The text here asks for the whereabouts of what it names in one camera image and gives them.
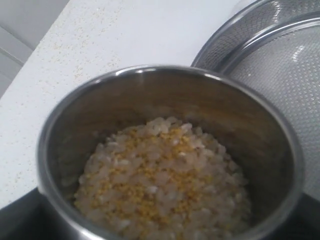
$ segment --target mesh colander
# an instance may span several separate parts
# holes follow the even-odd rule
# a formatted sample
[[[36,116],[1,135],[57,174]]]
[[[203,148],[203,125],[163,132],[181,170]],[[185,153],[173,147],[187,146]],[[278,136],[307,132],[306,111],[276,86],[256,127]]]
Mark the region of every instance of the mesh colander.
[[[280,109],[304,151],[304,192],[320,201],[320,1],[257,1],[222,26],[192,65],[240,81]]]

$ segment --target rice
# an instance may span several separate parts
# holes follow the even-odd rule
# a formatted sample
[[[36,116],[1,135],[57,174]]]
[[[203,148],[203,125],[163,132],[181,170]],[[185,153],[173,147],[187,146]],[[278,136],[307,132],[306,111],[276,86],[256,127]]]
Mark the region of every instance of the rice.
[[[74,204],[128,240],[222,240],[249,228],[247,183],[211,134],[159,117],[96,147]]]

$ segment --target stainless steel pot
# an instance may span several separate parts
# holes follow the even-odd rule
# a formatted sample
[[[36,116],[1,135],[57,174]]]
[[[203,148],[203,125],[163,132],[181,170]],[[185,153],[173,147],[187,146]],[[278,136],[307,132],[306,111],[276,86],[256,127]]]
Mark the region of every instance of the stainless steel pot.
[[[120,239],[73,207],[78,177],[107,135],[158,116],[202,126],[243,168],[254,216],[252,228],[234,240],[267,239],[295,209],[303,186],[303,154],[292,128],[264,98],[206,70],[130,67],[78,87],[43,127],[37,151],[39,191],[62,239]]]

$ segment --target white countertop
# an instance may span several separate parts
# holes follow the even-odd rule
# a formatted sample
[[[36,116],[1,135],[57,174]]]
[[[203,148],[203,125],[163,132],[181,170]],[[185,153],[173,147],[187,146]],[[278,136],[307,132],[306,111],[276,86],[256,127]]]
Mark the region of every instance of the white countertop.
[[[0,100],[0,208],[37,186],[39,132],[69,91],[122,67],[190,65],[238,1],[70,0]]]

